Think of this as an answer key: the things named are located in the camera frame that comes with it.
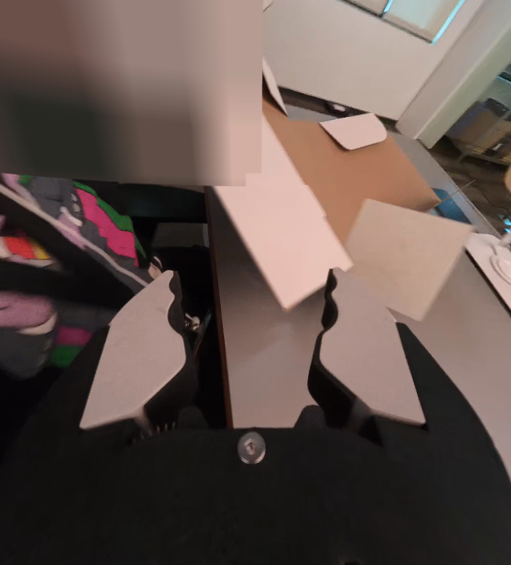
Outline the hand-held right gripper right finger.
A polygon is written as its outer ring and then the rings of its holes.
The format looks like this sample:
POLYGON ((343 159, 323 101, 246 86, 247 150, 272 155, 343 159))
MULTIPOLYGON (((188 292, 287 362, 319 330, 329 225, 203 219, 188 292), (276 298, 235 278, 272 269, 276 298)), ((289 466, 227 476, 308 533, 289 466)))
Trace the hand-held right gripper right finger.
POLYGON ((425 425, 397 321, 350 271, 330 270, 321 324, 307 386, 329 427, 360 432, 374 417, 425 425))

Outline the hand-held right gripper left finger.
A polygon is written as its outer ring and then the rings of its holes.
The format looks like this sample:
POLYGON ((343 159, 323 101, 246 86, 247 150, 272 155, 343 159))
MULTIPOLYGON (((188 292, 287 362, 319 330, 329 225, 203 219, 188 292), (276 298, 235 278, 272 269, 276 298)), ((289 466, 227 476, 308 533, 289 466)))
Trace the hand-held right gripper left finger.
POLYGON ((146 433, 177 426, 198 378, 178 273, 164 271, 110 322, 80 420, 90 431, 130 420, 146 433))

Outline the white and brown cardboard box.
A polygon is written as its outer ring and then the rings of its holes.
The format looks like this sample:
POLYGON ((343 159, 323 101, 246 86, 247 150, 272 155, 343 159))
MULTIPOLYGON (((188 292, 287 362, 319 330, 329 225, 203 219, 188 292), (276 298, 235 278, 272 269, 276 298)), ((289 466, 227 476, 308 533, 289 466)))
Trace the white and brown cardboard box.
POLYGON ((335 268, 423 320, 472 229, 430 213, 434 191, 372 113, 294 120, 262 60, 262 167, 216 196, 283 310, 335 268))

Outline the white rounded board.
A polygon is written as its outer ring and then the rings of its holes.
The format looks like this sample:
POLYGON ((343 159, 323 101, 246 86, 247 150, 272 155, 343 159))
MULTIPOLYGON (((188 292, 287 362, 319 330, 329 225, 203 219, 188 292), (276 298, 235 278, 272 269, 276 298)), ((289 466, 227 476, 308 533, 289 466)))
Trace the white rounded board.
POLYGON ((511 249, 494 236, 472 233, 466 251, 511 311, 511 249))

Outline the brown cardboard carton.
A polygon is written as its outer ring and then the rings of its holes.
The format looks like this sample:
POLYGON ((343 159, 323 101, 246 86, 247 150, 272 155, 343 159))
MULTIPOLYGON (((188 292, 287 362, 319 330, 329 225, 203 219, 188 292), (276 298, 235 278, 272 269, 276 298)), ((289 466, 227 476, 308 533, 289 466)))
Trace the brown cardboard carton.
POLYGON ((445 136, 467 157, 511 164, 511 109, 493 98, 475 102, 445 136))

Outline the window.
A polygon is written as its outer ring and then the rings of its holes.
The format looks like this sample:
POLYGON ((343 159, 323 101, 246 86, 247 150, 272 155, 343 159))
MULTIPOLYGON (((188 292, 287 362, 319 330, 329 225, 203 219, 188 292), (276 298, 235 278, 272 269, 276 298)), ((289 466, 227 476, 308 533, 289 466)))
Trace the window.
POLYGON ((465 1, 347 1, 430 44, 447 30, 465 1))

